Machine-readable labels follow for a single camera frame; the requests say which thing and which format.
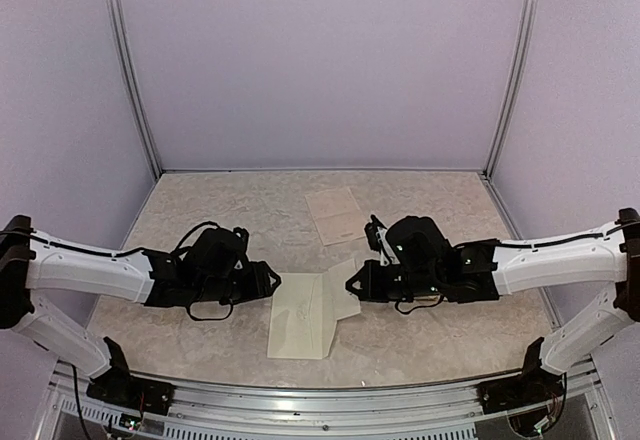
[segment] white paper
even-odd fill
[[[344,288],[355,273],[349,260],[323,274],[281,274],[271,304],[267,356],[320,360],[329,355],[338,320],[360,313],[360,301]]]
[[[335,245],[364,237],[364,214],[349,187],[305,195],[322,244]]]

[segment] light purple backdrop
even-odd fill
[[[168,169],[480,169],[522,0],[122,0]]]
[[[540,0],[496,183],[526,236],[640,209],[640,0]],[[553,289],[565,319],[599,285]],[[638,438],[640,327],[594,358],[623,439]]]
[[[0,228],[15,214],[119,247],[152,187],[105,0],[0,0]],[[85,320],[93,296],[57,292]],[[54,357],[0,332],[2,438],[31,429]]]

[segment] black cable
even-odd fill
[[[432,305],[419,305],[417,307],[413,307],[411,310],[400,310],[400,303],[402,303],[402,300],[398,300],[396,302],[396,304],[393,306],[393,308],[396,309],[396,312],[401,313],[402,315],[410,315],[411,312],[415,311],[415,310],[420,310],[421,308],[433,308],[433,307],[437,307],[438,305],[440,305],[442,302],[444,302],[444,295],[440,295],[440,298],[438,298],[438,301]]]
[[[15,235],[17,237],[30,238],[31,240],[35,240],[36,242],[40,242],[40,243],[49,243],[44,238],[40,238],[40,237],[38,237],[36,235],[33,235],[31,233],[21,232],[19,230],[0,230],[0,236],[2,236],[2,235]]]
[[[555,418],[555,421],[553,422],[553,425],[551,425],[551,427],[549,427],[549,429],[546,432],[551,430],[551,428],[553,428],[553,426],[560,421],[560,417],[562,417],[562,413],[564,412],[564,405],[567,403],[567,390],[569,389],[568,388],[569,384],[567,383],[567,372],[564,372],[564,375],[562,376],[562,378],[564,380],[564,382],[563,382],[564,383],[564,392],[562,392],[562,405],[560,405],[560,412],[558,412],[558,416]]]
[[[187,315],[189,315],[189,318],[191,320],[193,320],[194,322],[221,322],[222,320],[226,320],[227,318],[229,318],[231,316],[231,314],[233,313],[233,302],[231,300],[229,300],[229,311],[227,312],[227,314],[224,317],[219,317],[219,318],[199,318],[194,316],[191,313],[191,306],[193,305],[193,303],[187,307],[185,307],[185,309],[187,310]]]
[[[212,226],[212,227],[216,227],[216,228],[219,228],[219,227],[220,227],[220,225],[218,225],[216,222],[212,222],[212,221],[206,221],[206,222],[199,223],[198,225],[196,225],[195,227],[193,227],[191,230],[189,230],[189,231],[184,235],[184,237],[182,237],[182,238],[180,239],[180,241],[178,242],[178,244],[176,245],[176,247],[173,249],[173,251],[172,251],[171,253],[172,253],[172,254],[175,254],[178,250],[180,250],[180,247],[182,247],[182,244],[183,244],[184,242],[186,242],[186,241],[189,239],[189,237],[190,237],[191,235],[193,235],[193,234],[194,234],[197,230],[199,230],[200,228],[202,228],[202,227],[206,227],[206,226]]]
[[[500,240],[478,240],[475,242],[464,242],[456,245],[456,248],[462,248],[467,245],[480,244],[480,245],[491,245],[495,247],[502,248],[515,248],[520,250],[531,250],[536,248],[544,248],[544,247],[556,247],[558,245],[564,245],[565,243],[575,242],[577,240],[585,240],[587,238],[604,238],[613,235],[620,230],[624,230],[627,227],[633,227],[636,225],[640,225],[640,221],[634,221],[625,223],[623,225],[618,225],[617,227],[612,228],[611,230],[605,233],[581,233],[580,235],[574,235],[573,237],[561,238],[558,240],[552,240],[550,242],[542,242],[542,243],[504,243]]]
[[[86,437],[86,439],[92,440],[91,435],[89,435],[89,431],[87,430],[87,425],[84,423],[82,408],[80,407],[80,393],[78,393],[78,370],[76,369],[75,365],[71,365],[71,369],[73,370],[73,390],[76,394],[76,410],[78,411],[80,426],[82,427],[82,431],[84,432],[84,436]]]
[[[617,227],[613,227],[611,230],[607,232],[607,236],[611,235],[612,233],[616,233],[617,231],[624,230],[627,227],[633,227],[635,225],[640,225],[640,220],[624,223],[622,225],[618,225]]]

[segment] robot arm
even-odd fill
[[[129,252],[64,242],[34,231],[17,216],[0,235],[0,328],[12,329],[77,366],[90,379],[87,394],[100,400],[166,414],[173,387],[129,373],[119,345],[71,320],[38,289],[110,295],[150,307],[218,301],[233,306],[268,297],[280,277],[246,256],[248,233],[204,230],[191,247],[173,252]]]
[[[498,300],[529,288],[608,282],[561,329],[533,342],[522,373],[479,388],[486,413],[544,401],[561,376],[620,330],[640,321],[640,216],[572,235],[526,241],[481,240],[452,247],[431,218],[406,217],[389,229],[372,216],[365,228],[380,260],[365,262],[346,288],[361,301]]]

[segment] marble table surface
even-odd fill
[[[350,187],[365,215],[387,226],[406,215],[431,216],[452,244],[507,238],[496,208],[474,173],[292,171],[164,175],[127,247],[170,250],[193,225],[214,220],[250,234],[249,258],[277,272],[323,272],[374,258],[364,238],[322,245],[305,194]],[[410,316],[392,304],[362,304],[338,323],[323,360],[267,358],[270,299],[241,304],[224,322],[191,321],[180,308],[143,307],[101,297],[94,333],[118,342],[132,370],[239,385],[339,388],[406,385],[518,368],[526,347],[550,331],[538,291],[499,302],[448,304]],[[207,304],[199,316],[226,307]]]

